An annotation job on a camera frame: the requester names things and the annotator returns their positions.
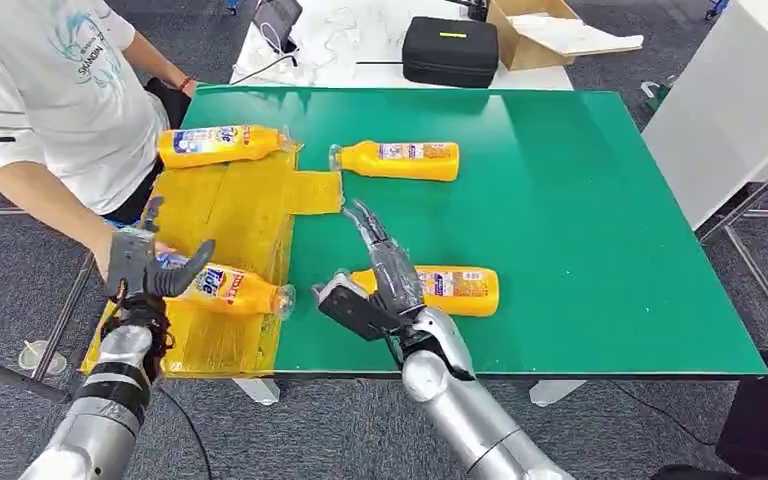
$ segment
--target white t-shirt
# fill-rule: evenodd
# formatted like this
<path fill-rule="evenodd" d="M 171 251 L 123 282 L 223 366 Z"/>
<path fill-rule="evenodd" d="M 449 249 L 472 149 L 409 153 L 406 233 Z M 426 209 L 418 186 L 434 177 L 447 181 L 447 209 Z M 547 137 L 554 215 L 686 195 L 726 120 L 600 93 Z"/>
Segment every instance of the white t-shirt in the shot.
<path fill-rule="evenodd" d="M 0 168 L 42 163 L 98 214 L 124 203 L 169 123 L 122 56 L 133 38 L 104 0 L 0 0 L 0 114 L 29 127 L 0 129 Z"/>

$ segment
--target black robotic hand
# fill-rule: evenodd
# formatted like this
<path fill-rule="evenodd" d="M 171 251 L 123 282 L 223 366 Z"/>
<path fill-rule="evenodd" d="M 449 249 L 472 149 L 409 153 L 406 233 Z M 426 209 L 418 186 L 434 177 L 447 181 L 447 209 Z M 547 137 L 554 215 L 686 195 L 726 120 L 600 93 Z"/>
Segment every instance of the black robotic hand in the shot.
<path fill-rule="evenodd" d="M 425 308 L 422 285 L 407 252 L 390 237 L 381 222 L 363 203 L 343 208 L 354 222 L 369 251 L 378 284 L 371 295 L 339 270 L 327 284 L 313 286 L 317 308 L 367 341 L 384 338 L 396 362 L 403 351 L 425 335 L 414 330 L 416 315 Z M 390 337 L 399 342 L 393 345 Z"/>
<path fill-rule="evenodd" d="M 160 359 L 174 345 L 163 298 L 184 293 L 207 265 L 215 248 L 215 242 L 207 240 L 186 264 L 176 269 L 164 269 L 157 261 L 154 247 L 157 228 L 153 220 L 160 203 L 161 197 L 149 203 L 142 224 L 144 228 L 126 227 L 113 234 L 105 295 L 116 307 L 101 329 L 102 340 L 122 326 L 146 327 L 151 331 L 152 345 L 143 365 L 151 380 L 159 374 Z"/>

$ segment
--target floor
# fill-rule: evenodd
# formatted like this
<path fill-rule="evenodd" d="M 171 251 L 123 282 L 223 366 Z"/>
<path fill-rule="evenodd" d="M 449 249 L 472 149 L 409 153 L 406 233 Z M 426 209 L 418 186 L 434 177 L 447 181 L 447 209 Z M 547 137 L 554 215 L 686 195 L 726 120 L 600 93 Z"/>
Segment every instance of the floor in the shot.
<path fill-rule="evenodd" d="M 220 0 L 108 0 L 161 51 L 204 81 L 229 78 L 245 36 L 244 16 L 223 15 Z M 568 71 L 577 89 L 618 90 L 639 126 L 648 120 L 639 84 L 680 72 L 709 25 L 704 0 L 574 0 L 588 22 L 617 34 L 646 35 L 645 49 L 584 58 Z M 768 271 L 768 220 L 738 225 Z M 768 303 L 724 238 L 706 247 L 714 268 L 759 347 L 768 348 Z M 48 332 L 82 249 L 26 217 L 0 217 L 0 363 L 16 368 L 22 341 Z M 61 352 L 77 365 L 102 308 L 93 275 Z M 74 387 L 80 377 L 54 384 Z M 391 381 L 283 381 L 281 402 L 250 402 L 229 381 L 163 384 L 191 415 L 217 479 L 458 479 L 463 474 L 401 385 Z M 487 382 L 541 447 L 577 478 L 646 478 L 660 466 L 726 468 L 712 449 L 640 406 L 608 382 L 589 382 L 562 402 L 528 401 L 533 382 Z M 666 409 L 697 436 L 715 440 L 734 382 L 623 382 Z M 0 479 L 15 478 L 39 452 L 63 407 L 0 386 Z M 155 396 L 130 463 L 129 479 L 207 478 L 181 413 Z"/>

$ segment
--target yellow foam pad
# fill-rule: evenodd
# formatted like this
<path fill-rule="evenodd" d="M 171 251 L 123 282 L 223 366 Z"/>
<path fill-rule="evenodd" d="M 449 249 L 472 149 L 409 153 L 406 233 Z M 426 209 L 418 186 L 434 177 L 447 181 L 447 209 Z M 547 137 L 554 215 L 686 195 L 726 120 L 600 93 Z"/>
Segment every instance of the yellow foam pad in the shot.
<path fill-rule="evenodd" d="M 163 205 L 157 238 L 184 255 L 209 238 L 212 262 L 242 268 L 283 285 L 289 268 L 293 215 L 337 213 L 342 205 L 339 172 L 296 172 L 296 152 L 275 152 L 260 161 L 167 170 L 154 195 Z M 108 305 L 99 322 L 107 317 Z M 175 346 L 163 359 L 169 377 L 257 376 L 272 370 L 281 322 L 272 315 L 234 316 L 185 303 L 168 303 Z M 98 358 L 98 330 L 81 369 Z"/>

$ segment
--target detergent bottle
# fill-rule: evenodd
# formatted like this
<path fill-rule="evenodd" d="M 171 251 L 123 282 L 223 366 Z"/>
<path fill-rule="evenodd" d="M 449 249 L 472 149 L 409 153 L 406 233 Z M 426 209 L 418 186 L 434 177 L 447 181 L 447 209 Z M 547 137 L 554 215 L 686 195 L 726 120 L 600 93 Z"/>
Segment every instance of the detergent bottle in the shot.
<path fill-rule="evenodd" d="M 499 308 L 499 276 L 489 268 L 421 265 L 416 273 L 430 307 L 469 317 L 489 317 Z M 354 272 L 351 278 L 369 293 L 377 288 L 372 270 Z"/>
<path fill-rule="evenodd" d="M 232 160 L 259 160 L 293 148 L 289 132 L 260 125 L 167 130 L 157 139 L 166 168 L 188 168 Z"/>
<path fill-rule="evenodd" d="M 375 143 L 364 140 L 351 147 L 333 145 L 332 170 L 351 170 L 368 177 L 412 178 L 451 182 L 458 176 L 457 143 Z"/>
<path fill-rule="evenodd" d="M 160 252 L 157 260 L 163 268 L 187 263 L 187 257 L 176 252 Z M 182 295 L 166 301 L 192 302 L 220 313 L 271 313 L 286 320 L 293 313 L 296 290 L 292 285 L 272 285 L 238 268 L 208 263 Z"/>

